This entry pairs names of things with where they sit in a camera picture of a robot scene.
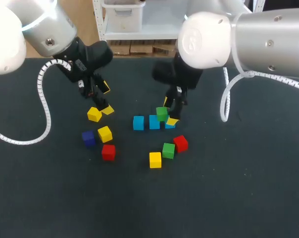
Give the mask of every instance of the white cable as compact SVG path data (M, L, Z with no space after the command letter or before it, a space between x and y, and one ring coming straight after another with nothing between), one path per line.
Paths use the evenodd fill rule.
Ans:
M293 87L299 89L299 82L289 79L289 78L286 78L286 77L283 77L283 76L278 76L278 75L273 75L273 74L268 74L268 73L260 73L260 72L256 72L256 71L247 71L246 73L250 77L259 76L259 77L270 78L270 79L288 84L290 86L293 86ZM230 94L230 90L232 89L232 87L243 78L244 77L241 74L239 74L235 78L233 78L222 94L221 103L220 103L220 116L221 116L221 119L223 122L226 122L228 120L228 113L227 113L228 108L226 109L226 112L225 112L225 101L226 101L228 95Z
M47 105L47 102L46 102L46 99L45 99L45 96L44 96L44 92L43 92L43 76L45 74L45 72L47 71L47 69L49 67L51 67L52 65L54 64L60 64L62 66L65 67L65 69L67 70L71 70L71 66L69 63L67 63L66 61L63 61L61 59L53 59L49 62L47 62L41 69L39 75L38 75L38 78L37 78L37 91L39 93L39 96L40 96L40 99L41 99L41 102L42 102L42 105L43 105L43 108L44 108L44 111L45 111L45 116L46 116L46 129L44 131L44 133L38 137L37 139L34 139L34 140L29 140L29 141L18 141L18 140L12 140L12 139L9 139L7 138L6 136L2 135L0 133L0 139L1 140L4 140L8 143L11 143L11 144L15 144L15 145L31 145L31 144L35 144L37 142L40 142L41 140L43 140L50 132L50 126L51 126L51 119L50 119L50 110L49 110L49 107Z
M224 73L224 80L225 80L225 86L227 87L229 84L229 73L228 73L228 69L226 67L223 68L223 73ZM230 92L228 93L228 95L225 97L226 99L226 107L225 107L225 117L229 118L229 113L230 113Z

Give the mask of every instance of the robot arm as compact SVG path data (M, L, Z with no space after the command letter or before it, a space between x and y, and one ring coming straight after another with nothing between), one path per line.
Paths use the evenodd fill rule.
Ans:
M222 15L199 12L178 38L183 60L194 68L236 67L299 78L299 9Z
M57 0L0 0L0 74L18 69L25 60L24 38L44 57L54 57L71 65L57 65L79 90L92 98L102 111L109 106L100 94L110 89L97 70L113 58L104 41L86 46Z

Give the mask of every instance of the white shelf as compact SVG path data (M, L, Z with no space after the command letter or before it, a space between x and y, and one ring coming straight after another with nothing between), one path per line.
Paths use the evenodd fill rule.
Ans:
M112 32L105 24L106 40L177 39L184 21L188 0L147 0L141 32Z

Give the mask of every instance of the black mat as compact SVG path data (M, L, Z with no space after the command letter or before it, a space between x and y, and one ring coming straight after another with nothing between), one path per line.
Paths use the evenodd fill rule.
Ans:
M45 59L0 77L0 132L39 136L45 117L36 78ZM115 114L89 122L84 100L57 68L45 75L52 116L39 144L0 141L0 237L299 238L299 90L247 79L232 91L220 120L221 69L206 70L176 130L134 132L132 117L161 106L166 86L152 59L116 59L104 69ZM81 133L108 125L118 155L104 163L101 144ZM189 151L161 170L148 154L184 134Z

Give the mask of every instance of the toy block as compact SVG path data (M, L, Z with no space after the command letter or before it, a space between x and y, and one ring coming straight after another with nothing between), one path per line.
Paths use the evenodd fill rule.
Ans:
M183 135L174 138L174 144L178 153L188 150L188 141Z
M157 120L158 121L166 121L168 117L167 108L156 108Z
M156 115L149 116L149 128L150 128L150 130L159 130L160 129L160 122L157 120Z
M95 135L92 131L83 132L82 139L87 147L96 145Z
M103 160L105 160L105 161L114 161L115 146L114 145L104 145L101 154L102 154Z
M108 126L102 127L98 130L99 137L103 143L112 140L112 133Z
M163 158L174 159L174 154L175 154L175 145L169 144L169 143L164 143Z
M87 115L88 115L89 120L92 120L95 122L98 122L102 117L102 113L97 108L94 108L94 107L90 108Z
M133 130L144 130L144 116L134 116Z
M161 153L160 152L151 152L149 154L149 167L151 169L161 168Z
M111 113L114 112L114 109L109 105L107 108L101 110L101 112L103 112L106 115L110 115Z
M165 122L165 129L174 129L174 128L176 128L176 124L174 124L174 125L167 124L169 119L170 119L170 117L168 117L167 121Z
M174 129L176 128L176 125L168 125L167 123L165 123L165 129Z
M172 125L172 126L175 126L176 123L178 122L179 120L178 119L174 119L174 118L168 118L167 119L167 122L166 122L166 125Z

